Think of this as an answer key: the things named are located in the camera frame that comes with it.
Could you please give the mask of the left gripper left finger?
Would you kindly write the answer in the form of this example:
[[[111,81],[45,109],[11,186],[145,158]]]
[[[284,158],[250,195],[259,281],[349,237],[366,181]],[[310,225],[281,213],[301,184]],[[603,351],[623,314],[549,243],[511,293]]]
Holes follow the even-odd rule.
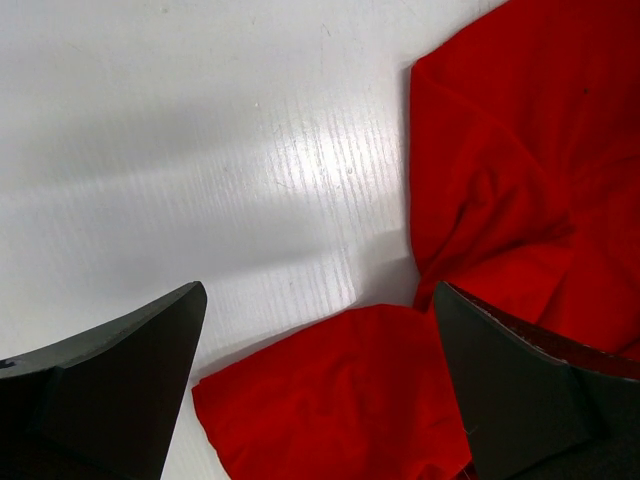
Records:
[[[160,478],[206,305],[191,282],[2,360],[2,478]]]

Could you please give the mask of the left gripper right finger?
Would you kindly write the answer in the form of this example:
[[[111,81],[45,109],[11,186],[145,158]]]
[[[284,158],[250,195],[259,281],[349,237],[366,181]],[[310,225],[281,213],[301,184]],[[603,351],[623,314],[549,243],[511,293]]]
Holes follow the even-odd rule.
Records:
[[[433,305],[481,479],[636,479],[639,364],[446,282]]]

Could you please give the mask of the red t shirt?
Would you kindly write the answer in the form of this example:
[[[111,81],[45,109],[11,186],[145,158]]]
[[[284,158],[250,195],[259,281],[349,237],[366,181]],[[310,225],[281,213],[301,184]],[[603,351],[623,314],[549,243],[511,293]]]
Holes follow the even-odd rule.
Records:
[[[203,378],[233,479],[481,479],[443,351],[450,283],[639,364],[639,5],[509,1],[410,78],[411,307],[347,310]]]

